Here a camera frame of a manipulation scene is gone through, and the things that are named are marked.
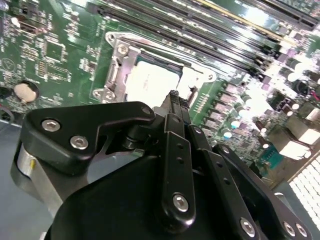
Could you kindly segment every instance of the mounting hole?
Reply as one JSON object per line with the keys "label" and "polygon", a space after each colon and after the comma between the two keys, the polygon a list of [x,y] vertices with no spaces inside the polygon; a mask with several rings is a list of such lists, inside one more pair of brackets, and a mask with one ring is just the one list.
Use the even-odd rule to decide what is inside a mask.
{"label": "mounting hole", "polygon": [[143,111],[145,114],[151,114],[150,109],[147,108],[147,107],[143,107],[143,108],[142,108],[142,111]]}
{"label": "mounting hole", "polygon": [[153,139],[152,140],[152,145],[157,145],[159,143],[159,139]]}
{"label": "mounting hole", "polygon": [[228,180],[228,178],[223,178],[223,181],[225,182],[225,184],[227,184],[227,185],[230,185],[231,184],[231,182]]}
{"label": "mounting hole", "polygon": [[180,123],[180,119],[177,118],[176,116],[172,117],[173,121],[175,121],[176,123]]}
{"label": "mounting hole", "polygon": [[113,42],[116,38],[115,38],[115,35],[110,34],[110,35],[108,35],[108,39],[110,42]]}
{"label": "mounting hole", "polygon": [[176,159],[178,160],[178,162],[180,164],[184,164],[185,163],[185,161],[181,157],[177,157]]}

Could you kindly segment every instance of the green circuit board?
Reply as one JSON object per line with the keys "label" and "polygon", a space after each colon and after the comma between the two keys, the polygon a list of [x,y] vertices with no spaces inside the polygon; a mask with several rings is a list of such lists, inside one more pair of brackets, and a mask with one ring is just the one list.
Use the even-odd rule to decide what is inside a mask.
{"label": "green circuit board", "polygon": [[[0,104],[21,116],[38,108],[99,104],[93,90],[104,87],[114,51],[106,41],[106,33],[134,33],[190,55],[213,69],[216,80],[205,82],[193,100],[192,122],[206,129],[212,145],[230,145],[248,165],[259,162],[263,169],[271,156],[268,166],[273,169],[281,157],[273,148],[262,148],[253,122],[259,119],[268,123],[268,134],[275,125],[285,126],[288,116],[277,111],[247,109],[251,110],[250,117],[240,119],[234,107],[244,104],[243,94],[256,93],[261,101],[268,102],[279,90],[300,105],[310,102],[317,106],[315,97],[294,93],[294,83],[288,82],[281,72],[272,71],[272,81],[264,88],[250,71],[257,68],[256,58],[264,47],[275,49],[280,43],[287,43],[286,48],[294,51],[295,57],[308,60],[308,69],[318,73],[319,30],[300,29],[263,11],[253,0],[207,2],[218,8],[197,0],[12,0],[9,10],[0,11],[0,87],[13,90],[27,81],[36,85],[38,97],[25,102],[12,92],[1,98]],[[320,16],[319,3],[315,1],[281,2],[315,19]],[[37,32],[30,34],[15,21],[37,26]],[[279,69],[286,63],[273,65]],[[241,86],[242,93],[235,96],[234,102],[227,103],[232,109],[224,119],[215,127],[206,128],[209,113],[230,83]],[[319,91],[316,83],[309,86]],[[230,128],[230,116],[241,120],[245,127]],[[231,129],[232,138],[222,135],[225,128]]]}

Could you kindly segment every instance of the metal screw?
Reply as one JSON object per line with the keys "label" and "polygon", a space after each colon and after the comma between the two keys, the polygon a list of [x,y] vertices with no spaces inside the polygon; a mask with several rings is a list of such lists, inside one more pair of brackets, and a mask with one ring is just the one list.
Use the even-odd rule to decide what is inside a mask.
{"label": "metal screw", "polygon": [[299,233],[301,233],[301,235],[306,238],[308,236],[306,230],[299,223],[296,223],[295,225],[296,225],[296,228],[298,229]]}
{"label": "metal screw", "polygon": [[0,10],[7,12],[9,10],[9,5],[5,1],[0,1]]}
{"label": "metal screw", "polygon": [[143,107],[143,108],[142,108],[142,112],[144,112],[145,114],[151,114],[150,109],[147,108],[147,107]]}
{"label": "metal screw", "polygon": [[129,48],[124,45],[124,44],[120,44],[117,47],[118,53],[120,53],[121,55],[126,55],[129,52]]}
{"label": "metal screw", "polygon": [[229,149],[225,146],[222,147],[222,150],[226,153],[226,154],[229,154]]}
{"label": "metal screw", "polygon": [[110,42],[113,42],[113,41],[115,40],[115,36],[114,36],[113,34],[109,34],[109,35],[108,35],[108,40],[109,40]]}
{"label": "metal screw", "polygon": [[242,229],[245,231],[246,234],[248,234],[249,237],[254,238],[256,235],[256,230],[252,224],[245,219],[244,217],[240,218],[240,224]]}
{"label": "metal screw", "polygon": [[194,127],[194,130],[195,130],[195,132],[197,133],[197,134],[201,134],[201,130],[200,130],[200,128],[198,128],[198,127]]}
{"label": "metal screw", "polygon": [[289,225],[289,223],[287,223],[286,221],[284,221],[284,222],[283,222],[283,226],[284,226],[286,232],[287,232],[290,236],[294,237],[294,236],[296,235],[295,230],[292,228],[292,226]]}
{"label": "metal screw", "polygon": [[116,98],[116,95],[110,89],[106,89],[104,91],[103,97],[104,97],[105,100],[110,100],[111,101],[111,100]]}
{"label": "metal screw", "polygon": [[48,132],[56,132],[61,128],[60,124],[53,119],[44,120],[41,125]]}
{"label": "metal screw", "polygon": [[70,144],[72,147],[79,150],[85,150],[89,146],[89,142],[84,136],[73,136],[70,139]]}
{"label": "metal screw", "polygon": [[180,195],[176,194],[173,196],[173,204],[180,212],[186,212],[189,209],[189,204],[187,199]]}

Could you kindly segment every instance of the capacitor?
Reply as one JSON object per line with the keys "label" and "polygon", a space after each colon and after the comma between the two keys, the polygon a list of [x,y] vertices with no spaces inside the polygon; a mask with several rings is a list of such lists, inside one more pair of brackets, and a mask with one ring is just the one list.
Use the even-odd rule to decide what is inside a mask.
{"label": "capacitor", "polygon": [[307,81],[304,80],[297,80],[294,85],[292,86],[292,89],[300,95],[307,96],[310,94],[310,88]]}
{"label": "capacitor", "polygon": [[0,0],[0,10],[7,12],[9,10],[9,5],[6,1]]}
{"label": "capacitor", "polygon": [[221,134],[225,139],[230,139],[232,137],[232,133],[228,128],[223,128]]}
{"label": "capacitor", "polygon": [[253,100],[252,98],[249,96],[249,95],[243,95],[242,97],[242,100],[244,101],[245,105],[248,106],[248,107],[251,107],[252,104],[253,104]]}
{"label": "capacitor", "polygon": [[291,99],[290,99],[290,102],[288,103],[288,105],[289,105],[293,110],[297,110],[297,109],[300,107],[300,105],[299,105],[297,102],[295,102],[294,100],[291,100]]}
{"label": "capacitor", "polygon": [[290,68],[294,69],[296,73],[302,73],[307,68],[305,63],[300,62],[296,59],[289,60],[287,65]]}
{"label": "capacitor", "polygon": [[269,147],[269,143],[262,136],[258,136],[258,141],[261,144],[263,149],[267,149]]}
{"label": "capacitor", "polygon": [[285,115],[287,115],[288,117],[290,117],[292,114],[294,114],[294,112],[291,110],[290,107],[288,106],[285,106],[283,109],[282,109],[283,113]]}
{"label": "capacitor", "polygon": [[294,82],[296,80],[298,80],[298,78],[300,78],[301,74],[300,73],[297,73],[297,72],[294,72],[294,71],[291,71],[290,69],[288,68],[285,68],[283,69],[280,74],[282,76],[284,76],[289,82]]}
{"label": "capacitor", "polygon": [[314,81],[317,84],[320,84],[320,73],[307,71],[306,75],[310,78],[310,80]]}
{"label": "capacitor", "polygon": [[233,129],[237,129],[240,126],[240,122],[233,116],[228,119],[228,122]]}
{"label": "capacitor", "polygon": [[39,89],[29,81],[22,81],[14,86],[13,91],[15,95],[25,103],[31,103],[39,97]]}
{"label": "capacitor", "polygon": [[239,114],[240,117],[244,117],[247,114],[247,111],[245,110],[245,108],[241,105],[237,106],[235,108],[236,112]]}
{"label": "capacitor", "polygon": [[265,133],[267,131],[267,128],[264,126],[264,124],[261,121],[256,121],[255,126],[260,130],[261,133]]}

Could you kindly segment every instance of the ram slot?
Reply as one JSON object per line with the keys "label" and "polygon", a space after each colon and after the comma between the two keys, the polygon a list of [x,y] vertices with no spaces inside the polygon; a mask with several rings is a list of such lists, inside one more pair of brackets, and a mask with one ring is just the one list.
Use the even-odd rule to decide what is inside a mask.
{"label": "ram slot", "polygon": [[243,0],[298,29],[313,31],[319,20],[278,0]]}

